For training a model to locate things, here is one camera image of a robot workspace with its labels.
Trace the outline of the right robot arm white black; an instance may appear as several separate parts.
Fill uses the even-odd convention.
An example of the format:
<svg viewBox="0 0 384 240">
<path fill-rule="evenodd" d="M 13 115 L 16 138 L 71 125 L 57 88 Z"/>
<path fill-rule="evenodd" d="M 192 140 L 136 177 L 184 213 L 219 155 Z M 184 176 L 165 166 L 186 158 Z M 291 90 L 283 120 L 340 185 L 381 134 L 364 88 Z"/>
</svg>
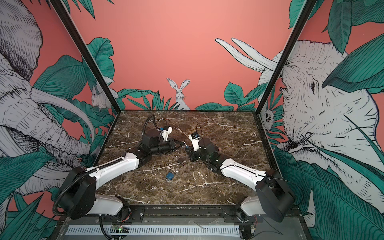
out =
<svg viewBox="0 0 384 240">
<path fill-rule="evenodd" d="M 186 152 L 192 162 L 202 161 L 212 172 L 234 179 L 257 193 L 240 203 L 240 220 L 265 214 L 276 222 L 283 221 L 296 197 L 277 171 L 261 171 L 242 165 L 219 153 L 219 148 L 209 138 L 202 138 L 197 133 L 189 135 L 189 139 L 192 146 L 186 147 Z"/>
</svg>

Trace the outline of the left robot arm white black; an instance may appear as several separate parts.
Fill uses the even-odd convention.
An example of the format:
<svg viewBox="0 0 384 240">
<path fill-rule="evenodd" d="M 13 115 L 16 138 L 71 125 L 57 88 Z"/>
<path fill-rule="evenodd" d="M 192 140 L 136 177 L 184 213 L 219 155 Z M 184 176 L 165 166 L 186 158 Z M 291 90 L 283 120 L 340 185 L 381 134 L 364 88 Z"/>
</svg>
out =
<svg viewBox="0 0 384 240">
<path fill-rule="evenodd" d="M 143 134 L 138 146 L 119 158 L 99 166 L 71 170 L 54 202 L 54 215 L 68 216 L 73 220 L 86 215 L 109 215 L 119 222 L 129 220 L 133 211 L 124 198 L 97 194 L 97 190 L 109 181 L 144 166 L 153 155 L 169 154 L 186 146 L 185 142 L 175 140 L 169 134 L 170 131 L 165 129 L 151 130 Z"/>
</svg>

